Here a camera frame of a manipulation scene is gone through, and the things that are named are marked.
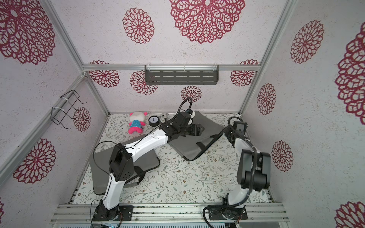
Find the grey laptop bag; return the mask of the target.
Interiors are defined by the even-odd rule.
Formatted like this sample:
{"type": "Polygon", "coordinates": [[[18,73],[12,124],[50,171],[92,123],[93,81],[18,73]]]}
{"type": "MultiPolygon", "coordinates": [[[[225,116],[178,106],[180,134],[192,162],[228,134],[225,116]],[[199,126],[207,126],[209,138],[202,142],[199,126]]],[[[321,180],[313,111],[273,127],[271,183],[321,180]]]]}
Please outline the grey laptop bag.
{"type": "Polygon", "coordinates": [[[186,161],[191,162],[202,156],[223,134],[223,126],[195,112],[193,124],[200,124],[203,131],[200,136],[180,136],[168,144],[186,161]]]}
{"type": "Polygon", "coordinates": [[[125,188],[135,187],[144,179],[147,172],[160,166],[160,160],[151,150],[141,156],[137,161],[132,161],[130,155],[124,157],[120,150],[129,143],[134,143],[144,135],[130,139],[126,142],[112,144],[112,147],[94,154],[90,161],[93,189],[96,195],[103,195],[109,186],[109,177],[116,181],[125,180],[125,188]]]}

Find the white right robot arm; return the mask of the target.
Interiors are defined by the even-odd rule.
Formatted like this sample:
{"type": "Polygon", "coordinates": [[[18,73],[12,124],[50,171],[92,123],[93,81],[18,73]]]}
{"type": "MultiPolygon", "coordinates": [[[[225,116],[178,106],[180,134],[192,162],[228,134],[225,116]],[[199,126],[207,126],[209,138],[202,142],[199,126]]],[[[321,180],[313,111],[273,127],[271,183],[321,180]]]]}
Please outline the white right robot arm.
{"type": "Polygon", "coordinates": [[[247,128],[248,124],[241,118],[232,117],[223,129],[240,157],[237,185],[225,198],[228,207],[242,208],[253,192],[267,189],[271,182],[271,155],[256,148],[246,135],[247,128]]]}

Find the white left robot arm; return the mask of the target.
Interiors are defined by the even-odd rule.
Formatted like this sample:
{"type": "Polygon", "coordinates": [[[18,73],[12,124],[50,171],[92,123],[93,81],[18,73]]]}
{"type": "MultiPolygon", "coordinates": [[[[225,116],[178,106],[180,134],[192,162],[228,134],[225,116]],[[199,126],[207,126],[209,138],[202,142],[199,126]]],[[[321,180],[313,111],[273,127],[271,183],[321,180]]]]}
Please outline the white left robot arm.
{"type": "Polygon", "coordinates": [[[116,144],[109,159],[109,182],[91,221],[112,221],[120,218],[120,195],[127,180],[135,173],[134,162],[151,150],[167,144],[180,136],[199,136],[193,124],[195,112],[188,109],[178,112],[172,119],[155,127],[142,139],[123,145],[116,144]]]}

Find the flag patterned can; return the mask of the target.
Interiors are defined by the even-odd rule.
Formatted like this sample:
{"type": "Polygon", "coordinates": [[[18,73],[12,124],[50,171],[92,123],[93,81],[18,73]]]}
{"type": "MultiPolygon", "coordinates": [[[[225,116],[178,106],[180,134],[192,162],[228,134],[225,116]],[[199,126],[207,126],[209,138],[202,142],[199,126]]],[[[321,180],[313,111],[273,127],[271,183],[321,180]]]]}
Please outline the flag patterned can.
{"type": "Polygon", "coordinates": [[[169,115],[168,114],[161,115],[160,116],[160,127],[159,127],[159,129],[163,129],[163,128],[167,127],[168,121],[169,121],[169,115]]]}

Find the black round gauge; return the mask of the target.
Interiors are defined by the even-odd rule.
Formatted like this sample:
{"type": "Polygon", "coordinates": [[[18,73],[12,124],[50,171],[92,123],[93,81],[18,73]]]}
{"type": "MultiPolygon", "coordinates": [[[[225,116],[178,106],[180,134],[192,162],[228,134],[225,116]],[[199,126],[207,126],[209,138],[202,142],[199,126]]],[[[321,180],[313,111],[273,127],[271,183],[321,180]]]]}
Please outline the black round gauge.
{"type": "Polygon", "coordinates": [[[160,125],[160,117],[158,116],[151,116],[149,119],[148,119],[148,122],[149,122],[149,125],[151,127],[157,127],[160,125]]]}

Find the pink white plush toy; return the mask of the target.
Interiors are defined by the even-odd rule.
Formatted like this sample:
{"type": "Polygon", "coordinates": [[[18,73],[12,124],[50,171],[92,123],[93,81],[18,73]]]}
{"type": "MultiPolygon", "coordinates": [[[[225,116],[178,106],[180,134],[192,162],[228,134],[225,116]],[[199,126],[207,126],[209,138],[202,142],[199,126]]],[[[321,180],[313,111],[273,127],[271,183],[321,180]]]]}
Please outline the pink white plush toy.
{"type": "Polygon", "coordinates": [[[129,115],[129,130],[128,133],[131,135],[135,132],[142,134],[143,126],[145,126],[145,118],[147,116],[147,112],[133,112],[129,115]]]}

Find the dark grey wall shelf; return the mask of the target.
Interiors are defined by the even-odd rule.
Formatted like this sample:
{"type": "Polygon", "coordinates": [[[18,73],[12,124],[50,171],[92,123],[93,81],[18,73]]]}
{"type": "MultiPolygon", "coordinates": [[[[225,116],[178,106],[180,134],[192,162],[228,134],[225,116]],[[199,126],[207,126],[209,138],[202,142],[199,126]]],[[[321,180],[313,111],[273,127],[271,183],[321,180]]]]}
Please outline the dark grey wall shelf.
{"type": "Polygon", "coordinates": [[[211,86],[219,81],[219,67],[145,66],[144,80],[149,86],[211,86]]]}

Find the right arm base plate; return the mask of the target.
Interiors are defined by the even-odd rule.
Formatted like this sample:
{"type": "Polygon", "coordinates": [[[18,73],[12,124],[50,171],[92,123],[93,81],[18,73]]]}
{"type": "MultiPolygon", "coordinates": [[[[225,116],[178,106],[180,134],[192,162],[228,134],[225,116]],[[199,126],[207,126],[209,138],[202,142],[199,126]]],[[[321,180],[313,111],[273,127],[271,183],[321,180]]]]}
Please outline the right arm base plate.
{"type": "Polygon", "coordinates": [[[208,215],[210,220],[247,220],[246,208],[209,208],[208,215]]]}

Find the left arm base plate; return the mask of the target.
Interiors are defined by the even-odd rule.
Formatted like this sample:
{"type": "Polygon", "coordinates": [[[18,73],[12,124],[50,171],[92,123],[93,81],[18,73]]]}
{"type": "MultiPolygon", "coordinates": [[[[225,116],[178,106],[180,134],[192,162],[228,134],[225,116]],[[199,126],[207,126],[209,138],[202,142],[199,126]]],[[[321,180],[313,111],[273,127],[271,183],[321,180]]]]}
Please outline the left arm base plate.
{"type": "Polygon", "coordinates": [[[134,206],[119,205],[117,210],[118,221],[130,221],[132,219],[134,206]]]}

